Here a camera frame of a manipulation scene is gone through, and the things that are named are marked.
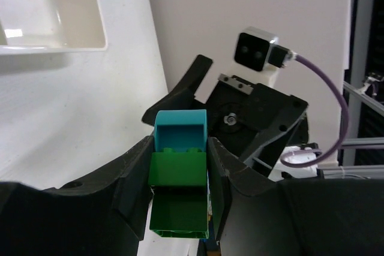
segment white plastic tray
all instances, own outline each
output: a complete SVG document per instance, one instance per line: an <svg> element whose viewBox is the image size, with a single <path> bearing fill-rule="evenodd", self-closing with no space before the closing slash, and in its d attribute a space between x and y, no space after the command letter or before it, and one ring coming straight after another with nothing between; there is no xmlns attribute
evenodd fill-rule
<svg viewBox="0 0 384 256"><path fill-rule="evenodd" d="M98 0L0 0L0 55L106 46Z"/></svg>

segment white wall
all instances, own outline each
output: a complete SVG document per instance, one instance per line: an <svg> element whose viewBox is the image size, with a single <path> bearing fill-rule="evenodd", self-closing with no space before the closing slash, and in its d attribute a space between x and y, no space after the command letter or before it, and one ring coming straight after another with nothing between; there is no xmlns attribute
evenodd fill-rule
<svg viewBox="0 0 384 256"><path fill-rule="evenodd" d="M149 0L100 4L107 51L0 57L1 180L58 187L151 132L166 84Z"/></svg>
<svg viewBox="0 0 384 256"><path fill-rule="evenodd" d="M347 65L350 0L151 0L169 88L197 54L214 60L213 82L232 62L247 26L275 33L280 44L311 59L341 88ZM339 131L340 109L325 85L291 63L276 88L310 103L311 140L328 148Z"/></svg>

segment white panel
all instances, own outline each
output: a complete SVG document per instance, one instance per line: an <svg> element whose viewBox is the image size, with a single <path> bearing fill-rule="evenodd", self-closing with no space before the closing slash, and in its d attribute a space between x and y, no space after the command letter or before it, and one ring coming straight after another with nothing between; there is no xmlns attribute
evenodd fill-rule
<svg viewBox="0 0 384 256"><path fill-rule="evenodd" d="M0 0L0 30L0 55L106 48L98 0Z"/></svg>
<svg viewBox="0 0 384 256"><path fill-rule="evenodd" d="M100 0L105 52L0 56L0 179L60 187L129 150L166 93L149 0Z"/></svg>

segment white surface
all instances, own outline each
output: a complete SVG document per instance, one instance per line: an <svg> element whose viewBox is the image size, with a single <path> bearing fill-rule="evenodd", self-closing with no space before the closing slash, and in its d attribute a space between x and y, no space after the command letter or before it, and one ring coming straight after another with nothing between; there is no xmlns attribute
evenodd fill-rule
<svg viewBox="0 0 384 256"><path fill-rule="evenodd" d="M290 146L285 147L283 153L300 150L300 147ZM316 154L308 151L308 154L294 155L287 158L287 161L290 163L306 163L316 159ZM277 182L281 181L284 178L281 176L281 172L287 172L291 174L294 178L310 178L317 176L317 165L312 165L306 168L291 168L283 165L280 160L278 160L271 171L271 174L268 176L268 179Z"/></svg>
<svg viewBox="0 0 384 256"><path fill-rule="evenodd" d="M0 0L0 55L105 48L98 0Z"/></svg>
<svg viewBox="0 0 384 256"><path fill-rule="evenodd" d="M105 52L0 56L0 178L59 187L120 156L166 94L148 0L100 0Z"/></svg>
<svg viewBox="0 0 384 256"><path fill-rule="evenodd" d="M233 63L238 34L248 26L278 35L281 45L312 60L342 87L350 0L151 0L151 6L169 88L203 54L214 60L204 82L210 91ZM294 62L279 73L275 88L310 103L311 141L330 147L340 109L324 83Z"/></svg>

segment blue lego brick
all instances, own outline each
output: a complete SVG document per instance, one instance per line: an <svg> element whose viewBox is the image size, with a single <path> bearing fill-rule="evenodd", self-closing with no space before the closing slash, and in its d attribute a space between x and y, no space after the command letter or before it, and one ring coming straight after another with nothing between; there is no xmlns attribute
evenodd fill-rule
<svg viewBox="0 0 384 256"><path fill-rule="evenodd" d="M206 110L162 110L155 121L155 151L172 148L186 152L195 147L206 151Z"/></svg>

